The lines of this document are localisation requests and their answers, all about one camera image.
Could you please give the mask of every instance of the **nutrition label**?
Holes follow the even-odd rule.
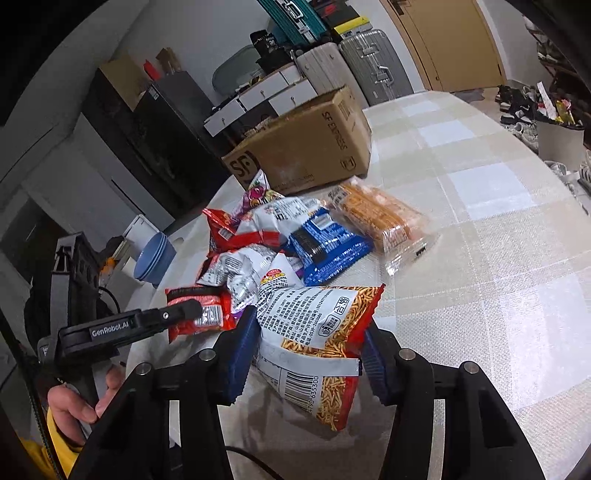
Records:
[[[314,348],[324,348],[347,315],[356,290],[309,287],[276,291],[258,315],[264,329]]]

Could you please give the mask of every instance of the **door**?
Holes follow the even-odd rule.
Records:
[[[504,83],[499,54],[473,0],[380,0],[425,87],[445,92]]]

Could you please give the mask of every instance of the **barcode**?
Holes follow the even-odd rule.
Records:
[[[228,271],[234,273],[240,272],[240,269],[242,268],[242,262],[240,260],[236,260],[235,258],[232,258],[229,255],[224,255],[223,261],[224,266]]]
[[[219,234],[222,236],[224,240],[230,240],[232,235],[234,235],[230,230],[226,228],[220,228]]]
[[[328,213],[325,213],[324,215],[320,215],[316,218],[313,218],[312,223],[318,230],[324,230],[325,228],[332,225],[334,222],[330,215]]]
[[[203,307],[203,314],[200,319],[195,319],[197,327],[211,327],[223,325],[223,312],[221,305],[207,305]]]
[[[311,375],[298,375],[288,371],[285,379],[285,399],[305,411],[312,412],[314,399],[312,395],[318,389],[318,377]]]
[[[349,107],[347,106],[344,100],[341,101],[341,103],[339,103],[339,110],[345,117],[345,120],[348,120],[349,116],[351,115],[351,112],[349,111]]]

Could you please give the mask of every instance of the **blue snack bag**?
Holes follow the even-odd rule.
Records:
[[[304,264],[304,284],[322,285],[371,252],[372,244],[335,222],[325,208],[293,232],[287,248]]]

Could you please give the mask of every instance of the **door handle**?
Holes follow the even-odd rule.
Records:
[[[402,8],[400,8],[400,4],[398,3],[398,0],[388,0],[388,3],[390,4],[390,6],[394,10],[396,10],[396,13],[398,14],[398,16],[404,15],[404,10],[402,10]]]

